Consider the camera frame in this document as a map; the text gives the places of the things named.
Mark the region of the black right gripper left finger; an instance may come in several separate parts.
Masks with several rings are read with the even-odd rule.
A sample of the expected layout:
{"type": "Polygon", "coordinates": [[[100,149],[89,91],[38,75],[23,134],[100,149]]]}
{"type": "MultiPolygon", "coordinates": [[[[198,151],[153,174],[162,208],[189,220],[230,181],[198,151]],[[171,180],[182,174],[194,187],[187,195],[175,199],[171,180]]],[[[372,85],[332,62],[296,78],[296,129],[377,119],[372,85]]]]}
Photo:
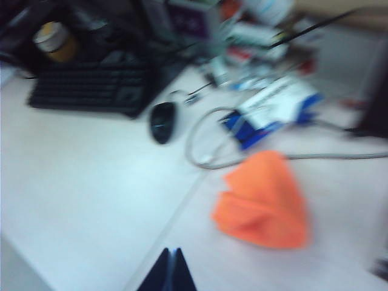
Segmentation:
{"type": "Polygon", "coordinates": [[[137,291],[160,291],[163,289],[166,276],[167,265],[169,263],[169,250],[163,249],[158,259],[143,279],[137,291]]]}

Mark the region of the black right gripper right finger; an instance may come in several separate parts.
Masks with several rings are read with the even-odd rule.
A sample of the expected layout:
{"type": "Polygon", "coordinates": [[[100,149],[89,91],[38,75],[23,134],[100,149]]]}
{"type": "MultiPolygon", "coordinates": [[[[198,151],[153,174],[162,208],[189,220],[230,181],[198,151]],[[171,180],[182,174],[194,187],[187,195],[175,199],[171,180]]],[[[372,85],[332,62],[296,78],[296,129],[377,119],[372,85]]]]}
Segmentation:
{"type": "Polygon", "coordinates": [[[173,254],[173,269],[170,286],[171,290],[175,291],[197,291],[189,267],[180,248],[177,248],[173,254]]]}

